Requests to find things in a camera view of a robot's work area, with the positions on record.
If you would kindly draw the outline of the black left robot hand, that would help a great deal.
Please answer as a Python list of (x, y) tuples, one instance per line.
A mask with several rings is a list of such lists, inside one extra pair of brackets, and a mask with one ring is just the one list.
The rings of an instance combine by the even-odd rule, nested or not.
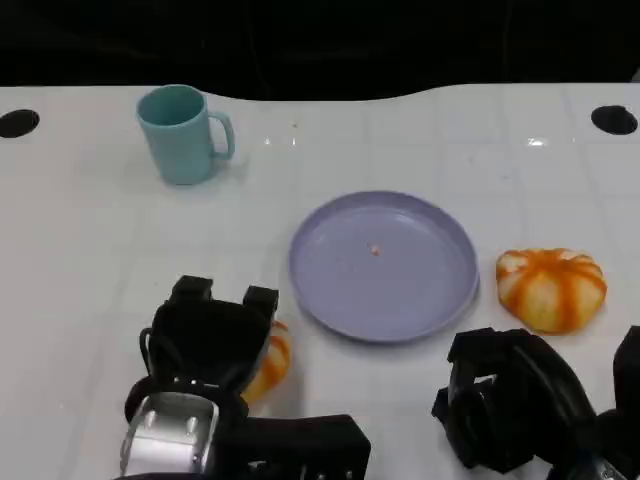
[(184, 275), (140, 333), (148, 375), (242, 393), (268, 350), (279, 292), (251, 285), (241, 302), (212, 296), (211, 278)]

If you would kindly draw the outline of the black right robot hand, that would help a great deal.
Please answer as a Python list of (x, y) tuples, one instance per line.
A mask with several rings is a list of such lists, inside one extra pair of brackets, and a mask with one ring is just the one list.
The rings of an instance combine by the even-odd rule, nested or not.
[(578, 377), (524, 329), (455, 335), (449, 383), (432, 415), (459, 461), (506, 474), (539, 457), (551, 464), (597, 453), (597, 415)]

